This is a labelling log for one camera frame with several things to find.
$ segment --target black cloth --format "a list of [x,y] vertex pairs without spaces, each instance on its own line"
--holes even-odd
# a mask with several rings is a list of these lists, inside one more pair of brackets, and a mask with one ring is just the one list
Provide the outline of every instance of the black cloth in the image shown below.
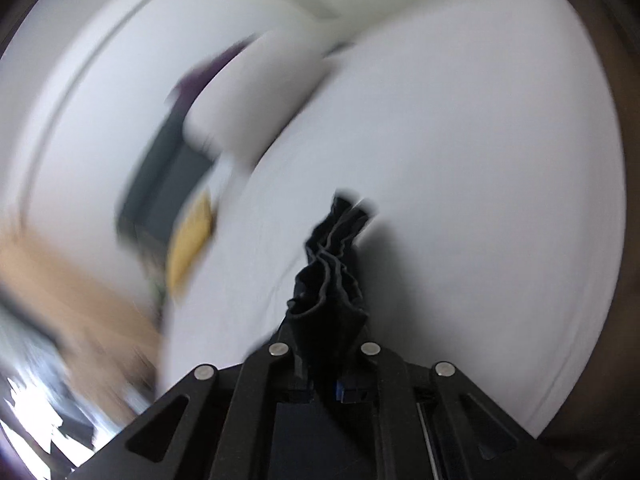
[[336,194],[329,215],[305,243],[308,265],[296,276],[285,322],[316,385],[335,379],[368,317],[353,241],[369,219],[362,204]]

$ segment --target curved line on wall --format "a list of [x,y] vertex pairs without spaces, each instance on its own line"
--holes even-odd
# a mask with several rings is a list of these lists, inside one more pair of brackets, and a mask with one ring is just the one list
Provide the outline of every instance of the curved line on wall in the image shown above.
[[18,138],[4,201],[9,224],[26,222],[31,191],[69,97],[106,43],[151,0],[111,0],[72,41],[42,86]]

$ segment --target silver rivet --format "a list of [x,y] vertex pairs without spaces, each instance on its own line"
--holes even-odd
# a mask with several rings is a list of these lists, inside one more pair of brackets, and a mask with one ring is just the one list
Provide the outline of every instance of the silver rivet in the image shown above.
[[289,351],[289,345],[286,343],[274,343],[269,347],[269,353],[274,357],[284,355],[288,351]]
[[436,373],[440,377],[451,377],[454,373],[456,373],[456,367],[451,363],[443,361],[436,364]]
[[213,369],[213,366],[201,365],[193,371],[193,375],[195,375],[196,379],[199,381],[206,381],[213,377],[214,372],[215,370]]
[[378,355],[380,353],[380,345],[378,343],[373,343],[371,341],[367,343],[362,343],[362,346],[360,346],[360,351],[364,355],[369,355],[369,356]]

